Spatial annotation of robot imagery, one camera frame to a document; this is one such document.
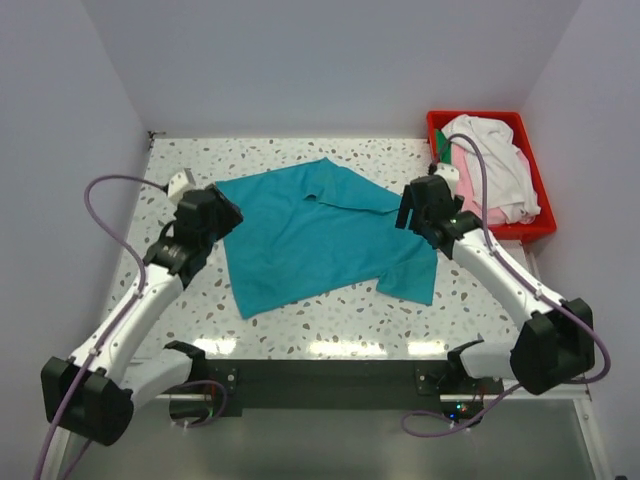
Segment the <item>red plastic bin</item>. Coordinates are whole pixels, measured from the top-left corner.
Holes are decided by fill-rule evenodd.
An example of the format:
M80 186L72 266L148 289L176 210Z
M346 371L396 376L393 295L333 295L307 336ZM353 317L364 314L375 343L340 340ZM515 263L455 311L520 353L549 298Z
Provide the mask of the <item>red plastic bin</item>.
M447 123L462 114L476 117L495 118L502 120L513 129L513 143L519 147L529 159L531 166L531 179L533 188L538 194L538 205L540 214L536 216L532 223L514 223L511 225L499 225L491 227L491 231L499 240L520 240L522 243L531 243L539 238L556 231L556 220L553 218L553 211L547 192L544 190L540 171L536 164L527 132L522 123L522 118L516 112L475 112L475 111L453 111L453 110L432 110L427 114L427 128L429 133L429 144L431 145L432 158L436 156L436 129L442 129Z

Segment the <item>gray wall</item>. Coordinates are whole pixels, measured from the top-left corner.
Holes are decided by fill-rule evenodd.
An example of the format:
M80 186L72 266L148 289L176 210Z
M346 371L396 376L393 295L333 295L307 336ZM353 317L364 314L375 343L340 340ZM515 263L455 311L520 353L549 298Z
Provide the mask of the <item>gray wall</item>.
M117 261L84 186L142 173L144 135L79 1L0 2L3 478L31 478L47 425L40 368L95 327ZM134 191L103 192L97 208L123 230Z
M584 0L524 108L558 233L543 278L593 307L613 370L593 386L618 473L640 478L640 3Z
M519 109L580 0L84 0L148 128L422 136Z

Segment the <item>teal cloth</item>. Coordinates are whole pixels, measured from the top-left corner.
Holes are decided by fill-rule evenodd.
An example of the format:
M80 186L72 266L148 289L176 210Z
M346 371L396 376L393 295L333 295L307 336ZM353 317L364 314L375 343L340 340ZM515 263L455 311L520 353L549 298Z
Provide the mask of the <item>teal cloth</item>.
M398 195L326 158L216 185L244 216L224 239L243 318L376 277L431 304L437 255L395 228Z

